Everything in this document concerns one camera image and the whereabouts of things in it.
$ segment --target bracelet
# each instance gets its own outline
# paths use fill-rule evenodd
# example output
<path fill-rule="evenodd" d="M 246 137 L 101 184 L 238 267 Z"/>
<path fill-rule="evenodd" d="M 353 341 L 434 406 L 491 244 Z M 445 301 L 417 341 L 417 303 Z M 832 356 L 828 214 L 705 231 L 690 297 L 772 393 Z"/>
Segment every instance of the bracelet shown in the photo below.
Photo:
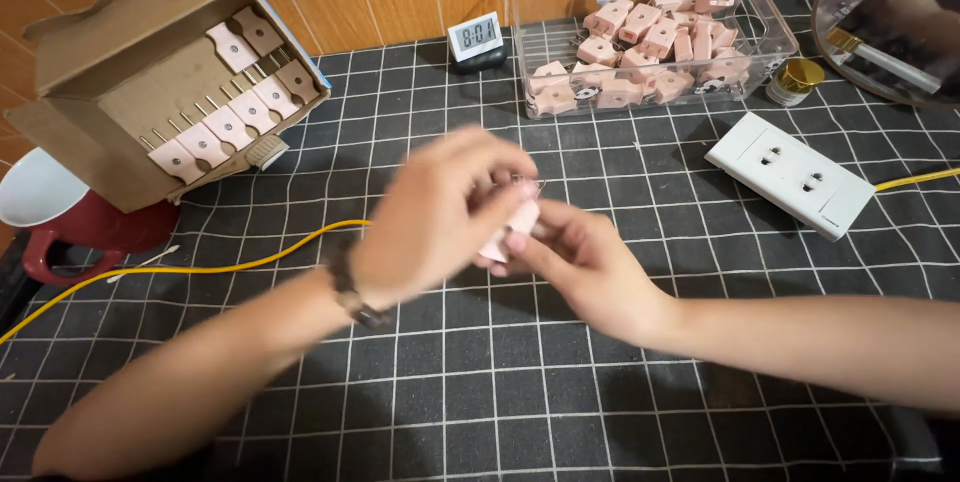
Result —
<path fill-rule="evenodd" d="M 339 243 L 326 258 L 327 270 L 333 276 L 333 290 L 337 292 L 337 303 L 343 307 L 353 320 L 371 330 L 380 330 L 390 324 L 390 316 L 378 311 L 363 301 L 354 285 L 351 270 L 351 248 L 356 237 L 350 237 Z"/>

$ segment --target clear plastic container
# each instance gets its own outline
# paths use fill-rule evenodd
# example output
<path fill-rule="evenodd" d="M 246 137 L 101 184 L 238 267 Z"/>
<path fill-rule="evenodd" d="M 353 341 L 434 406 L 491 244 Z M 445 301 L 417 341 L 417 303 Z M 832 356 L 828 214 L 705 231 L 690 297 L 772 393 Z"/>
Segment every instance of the clear plastic container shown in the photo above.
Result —
<path fill-rule="evenodd" d="M 649 0 L 631 1 L 649 2 Z M 554 61 L 559 61 L 567 71 L 570 71 L 573 64 L 578 61 L 578 46 L 575 43 L 587 35 L 587 31 L 583 29 L 583 19 L 600 7 L 597 0 L 510 0 L 513 41 L 526 93 L 526 110 L 529 118 L 540 118 L 537 116 L 536 98 L 532 92 L 540 93 L 540 90 L 549 82 L 557 79 L 556 75 L 534 76 L 534 71 Z M 733 47 L 744 55 L 744 58 L 737 59 L 741 67 L 745 68 L 745 71 L 740 73 L 741 78 L 726 84 L 718 83 L 716 80 L 705 81 L 704 73 L 721 60 L 660 64 L 661 69 L 671 71 L 673 76 L 685 73 L 694 77 L 694 79 L 685 77 L 693 82 L 675 99 L 657 103 L 654 95 L 646 95 L 639 105 L 629 106 L 642 108 L 740 100 L 750 95 L 784 60 L 798 50 L 797 41 L 787 27 L 783 16 L 774 6 L 773 0 L 734 0 L 731 7 L 713 13 L 712 17 L 714 21 L 722 22 L 726 28 L 737 31 Z M 590 73 L 594 81 L 626 79 L 629 74 L 630 70 L 627 68 Z M 557 116 L 577 115 L 584 111 L 589 112 L 591 108 L 599 108 L 600 102 L 597 95 L 590 96 L 590 91 L 582 92 L 583 75 L 577 77 L 571 74 L 570 76 L 570 86 L 577 98 L 576 107 Z"/>

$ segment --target cardboard box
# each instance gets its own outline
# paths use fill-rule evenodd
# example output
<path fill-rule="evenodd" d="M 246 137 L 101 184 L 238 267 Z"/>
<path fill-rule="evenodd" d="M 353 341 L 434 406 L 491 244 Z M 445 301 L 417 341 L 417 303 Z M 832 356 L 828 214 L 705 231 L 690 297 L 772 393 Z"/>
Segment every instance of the cardboard box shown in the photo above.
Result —
<path fill-rule="evenodd" d="M 210 95 L 223 106 L 228 100 L 219 87 L 235 92 L 231 79 L 245 90 L 251 87 L 220 60 L 205 36 L 248 6 L 280 33 L 284 51 L 310 72 L 319 96 L 286 120 L 270 113 L 277 127 L 185 186 L 147 157 L 150 150 L 139 137 L 159 146 L 152 129 L 167 139 L 177 133 L 167 119 L 184 128 L 183 112 L 199 123 L 203 114 L 194 103 L 210 112 L 205 100 Z M 39 100 L 8 111 L 7 118 L 125 212 L 164 198 L 178 202 L 191 189 L 248 169 L 247 151 L 330 97 L 330 83 L 267 0 L 97 0 L 86 10 L 31 24 L 24 37 L 38 41 Z M 268 59 L 258 65 L 268 74 L 277 70 Z M 234 152 L 223 146 L 227 153 Z"/>

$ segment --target mug handle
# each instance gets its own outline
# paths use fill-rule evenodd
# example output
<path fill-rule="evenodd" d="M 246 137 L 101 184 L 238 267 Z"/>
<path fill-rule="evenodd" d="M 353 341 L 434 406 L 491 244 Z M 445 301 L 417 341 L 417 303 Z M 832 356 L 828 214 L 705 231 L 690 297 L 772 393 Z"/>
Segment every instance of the mug handle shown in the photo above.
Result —
<path fill-rule="evenodd" d="M 30 242 L 27 242 L 27 248 L 23 252 L 23 269 L 27 271 L 30 277 L 42 283 L 69 287 L 115 267 L 127 255 L 124 251 L 112 249 L 104 253 L 92 267 L 77 275 L 56 275 L 47 264 L 47 251 L 59 237 L 60 233 L 57 231 L 33 231 L 30 233 Z"/>

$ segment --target white outlet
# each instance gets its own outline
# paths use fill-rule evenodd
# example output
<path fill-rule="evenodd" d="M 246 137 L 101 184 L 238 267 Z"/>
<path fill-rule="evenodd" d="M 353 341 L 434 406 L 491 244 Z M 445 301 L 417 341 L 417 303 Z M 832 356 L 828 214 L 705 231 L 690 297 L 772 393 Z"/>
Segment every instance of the white outlet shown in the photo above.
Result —
<path fill-rule="evenodd" d="M 832 242 L 877 190 L 753 113 L 740 119 L 706 160 Z"/>

